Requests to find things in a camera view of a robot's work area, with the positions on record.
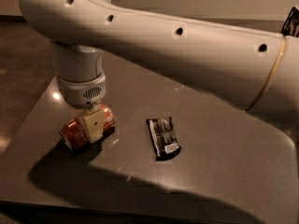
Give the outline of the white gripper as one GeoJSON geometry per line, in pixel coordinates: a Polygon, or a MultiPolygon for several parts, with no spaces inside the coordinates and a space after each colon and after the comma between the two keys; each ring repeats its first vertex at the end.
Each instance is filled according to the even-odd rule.
{"type": "MultiPolygon", "coordinates": [[[[85,109],[100,102],[106,95],[106,76],[84,82],[71,82],[58,78],[58,88],[64,100],[76,109],[85,109]]],[[[90,143],[98,141],[103,136],[104,112],[83,111],[78,115],[90,143]]]]}

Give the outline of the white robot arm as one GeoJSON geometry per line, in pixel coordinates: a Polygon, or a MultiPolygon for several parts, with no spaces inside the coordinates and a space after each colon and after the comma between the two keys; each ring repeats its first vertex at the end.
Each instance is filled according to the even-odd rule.
{"type": "Polygon", "coordinates": [[[298,40],[116,7],[105,0],[20,0],[43,36],[103,49],[230,104],[298,138],[298,40]]]}

